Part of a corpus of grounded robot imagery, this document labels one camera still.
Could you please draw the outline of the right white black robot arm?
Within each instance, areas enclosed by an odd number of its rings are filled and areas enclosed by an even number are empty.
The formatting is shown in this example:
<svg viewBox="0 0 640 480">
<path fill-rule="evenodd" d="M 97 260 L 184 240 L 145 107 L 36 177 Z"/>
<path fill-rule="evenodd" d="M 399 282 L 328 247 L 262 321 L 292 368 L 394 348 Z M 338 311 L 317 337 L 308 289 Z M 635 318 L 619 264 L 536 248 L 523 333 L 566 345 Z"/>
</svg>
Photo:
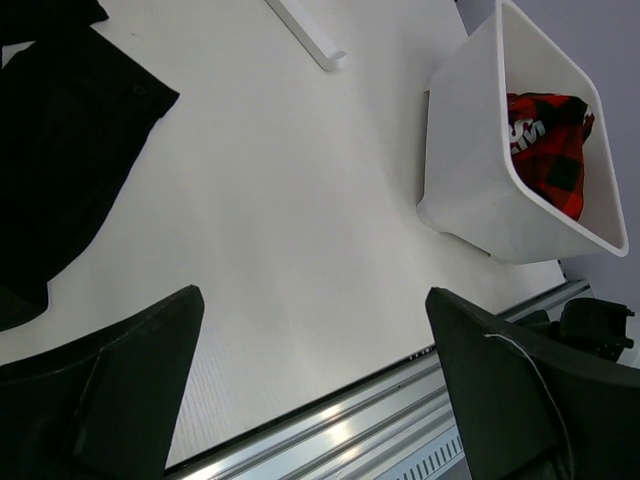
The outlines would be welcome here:
<svg viewBox="0 0 640 480">
<path fill-rule="evenodd" d="M 635 313 L 627 306 L 593 298 L 567 302 L 560 319 L 552 321 L 537 310 L 515 322 L 575 350 L 616 363 L 634 341 L 626 336 L 627 320 Z"/>
</svg>

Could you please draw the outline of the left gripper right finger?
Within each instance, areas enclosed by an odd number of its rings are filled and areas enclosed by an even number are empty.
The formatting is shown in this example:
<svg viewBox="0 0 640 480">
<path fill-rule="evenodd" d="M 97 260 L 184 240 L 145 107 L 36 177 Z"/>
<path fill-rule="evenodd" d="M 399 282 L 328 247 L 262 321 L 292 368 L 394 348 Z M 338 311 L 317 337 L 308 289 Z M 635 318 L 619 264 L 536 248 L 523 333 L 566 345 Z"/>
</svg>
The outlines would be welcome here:
<svg viewBox="0 0 640 480">
<path fill-rule="evenodd" d="M 443 289 L 426 312 L 475 479 L 635 479 L 639 372 Z"/>
</svg>

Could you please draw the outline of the red black plaid shirt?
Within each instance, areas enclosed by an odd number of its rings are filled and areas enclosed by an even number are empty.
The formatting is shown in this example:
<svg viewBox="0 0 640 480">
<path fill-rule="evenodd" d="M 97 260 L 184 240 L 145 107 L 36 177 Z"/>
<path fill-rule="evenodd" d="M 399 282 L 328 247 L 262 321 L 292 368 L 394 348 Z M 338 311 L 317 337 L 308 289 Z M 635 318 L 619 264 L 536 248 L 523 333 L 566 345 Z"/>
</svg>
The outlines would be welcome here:
<svg viewBox="0 0 640 480">
<path fill-rule="evenodd" d="M 577 221 L 584 208 L 583 146 L 595 116 L 576 96 L 507 95 L 508 136 L 514 168 L 523 183 Z"/>
</svg>

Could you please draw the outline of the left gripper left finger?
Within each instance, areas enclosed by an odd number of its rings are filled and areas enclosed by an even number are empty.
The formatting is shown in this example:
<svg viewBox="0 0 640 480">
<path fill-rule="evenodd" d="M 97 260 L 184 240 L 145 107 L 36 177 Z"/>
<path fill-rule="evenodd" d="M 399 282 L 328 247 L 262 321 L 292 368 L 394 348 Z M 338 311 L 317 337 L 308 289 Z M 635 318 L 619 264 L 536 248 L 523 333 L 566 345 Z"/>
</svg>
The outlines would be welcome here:
<svg viewBox="0 0 640 480">
<path fill-rule="evenodd" d="M 191 285 L 3 365 L 2 478 L 162 478 L 203 316 Z"/>
</svg>

